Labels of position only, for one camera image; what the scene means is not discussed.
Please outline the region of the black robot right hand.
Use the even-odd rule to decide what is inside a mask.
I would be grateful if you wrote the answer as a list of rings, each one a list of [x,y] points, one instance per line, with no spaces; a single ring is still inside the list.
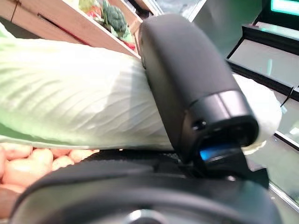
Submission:
[[[173,153],[107,150],[35,182],[11,224],[280,224],[266,168],[243,146],[260,126],[207,36],[166,14],[141,25],[142,64]]]

